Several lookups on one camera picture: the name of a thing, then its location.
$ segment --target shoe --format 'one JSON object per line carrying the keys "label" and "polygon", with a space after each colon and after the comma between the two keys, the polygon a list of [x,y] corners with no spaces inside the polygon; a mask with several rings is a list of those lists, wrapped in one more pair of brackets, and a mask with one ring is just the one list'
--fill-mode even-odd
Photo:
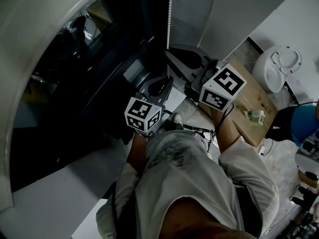
{"label": "shoe", "polygon": [[183,119],[182,119],[182,117],[181,117],[181,115],[180,114],[174,114],[174,116],[173,116],[173,122],[175,123],[175,124],[181,124],[181,125],[183,125]]}

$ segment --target shirt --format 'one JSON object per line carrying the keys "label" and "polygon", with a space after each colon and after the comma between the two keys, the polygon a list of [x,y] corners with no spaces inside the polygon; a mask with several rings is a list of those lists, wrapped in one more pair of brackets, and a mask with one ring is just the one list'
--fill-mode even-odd
{"label": "shirt", "polygon": [[316,116],[316,106],[298,106],[295,108],[291,120],[291,134],[297,146],[319,128],[319,119]]}
{"label": "shirt", "polygon": [[[223,152],[219,165],[208,158],[204,145],[191,131],[160,134],[149,142],[147,153],[150,157],[141,179],[129,164],[123,166],[115,200],[119,216],[135,190],[142,239],[159,237],[167,210],[181,197],[196,200],[221,224],[244,230],[232,180],[247,185],[260,210],[263,233],[278,211],[278,188],[261,157],[242,137]],[[97,212],[97,224],[102,238],[113,238],[111,203]]]}

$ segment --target cardboard box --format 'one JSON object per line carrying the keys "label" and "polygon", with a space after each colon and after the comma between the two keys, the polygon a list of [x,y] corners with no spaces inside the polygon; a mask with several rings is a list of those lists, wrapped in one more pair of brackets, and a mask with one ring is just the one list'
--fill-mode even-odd
{"label": "cardboard box", "polygon": [[[238,131],[244,138],[252,146],[256,147],[265,137],[278,111],[262,87],[238,61],[232,60],[230,64],[247,81],[247,84],[235,98],[234,109],[229,116],[231,116]],[[211,114],[210,107],[205,104],[199,104],[199,106],[205,110],[208,115]],[[252,110],[264,111],[266,117],[264,118],[263,125],[255,125],[245,117],[245,112]]]}

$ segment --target toilet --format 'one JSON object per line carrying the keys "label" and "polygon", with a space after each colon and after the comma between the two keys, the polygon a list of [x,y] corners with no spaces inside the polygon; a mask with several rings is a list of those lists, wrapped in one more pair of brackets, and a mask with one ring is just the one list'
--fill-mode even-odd
{"label": "toilet", "polygon": [[288,75],[300,68],[300,52],[290,46],[274,46],[257,60],[252,76],[266,93],[278,93]]}

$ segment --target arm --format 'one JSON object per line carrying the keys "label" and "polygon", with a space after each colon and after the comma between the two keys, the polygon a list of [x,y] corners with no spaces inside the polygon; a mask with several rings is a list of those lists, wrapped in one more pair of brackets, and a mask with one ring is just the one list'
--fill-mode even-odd
{"label": "arm", "polygon": [[219,157],[219,165],[235,182],[247,185],[263,215],[264,233],[274,220],[279,208],[279,192],[264,161],[253,146],[240,137]]}
{"label": "arm", "polygon": [[[223,117],[223,113],[211,108],[210,114],[216,127]],[[237,131],[233,120],[227,116],[216,135],[220,153],[223,153],[228,147],[230,147],[239,138],[239,136],[239,132]]]}
{"label": "arm", "polygon": [[147,163],[146,157],[146,138],[134,134],[132,147],[127,162],[137,171],[141,178]]}
{"label": "arm", "polygon": [[[143,173],[146,161],[146,139],[135,134],[127,162],[123,164],[116,183],[115,206],[118,218],[140,181],[139,177]],[[116,238],[112,197],[97,212],[96,223],[103,239]]]}
{"label": "arm", "polygon": [[317,116],[317,119],[319,119],[319,100],[316,105],[316,116]]}

